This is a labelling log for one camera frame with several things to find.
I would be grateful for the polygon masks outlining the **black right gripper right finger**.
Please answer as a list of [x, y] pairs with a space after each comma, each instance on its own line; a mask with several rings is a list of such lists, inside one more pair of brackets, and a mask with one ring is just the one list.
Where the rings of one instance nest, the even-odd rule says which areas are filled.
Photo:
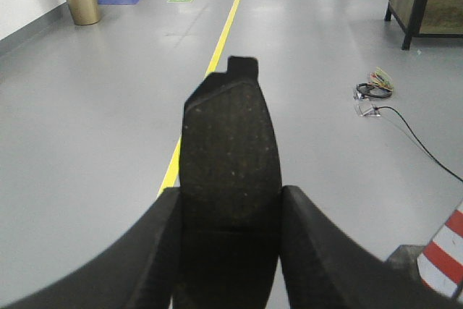
[[297, 186], [281, 192], [280, 259], [291, 308], [459, 308], [358, 245]]

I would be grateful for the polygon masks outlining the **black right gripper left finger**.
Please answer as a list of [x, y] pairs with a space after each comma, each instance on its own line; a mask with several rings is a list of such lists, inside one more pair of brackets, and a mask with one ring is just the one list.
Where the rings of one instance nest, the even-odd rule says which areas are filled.
[[181, 193], [171, 187], [113, 245], [11, 308], [169, 308], [180, 257]]

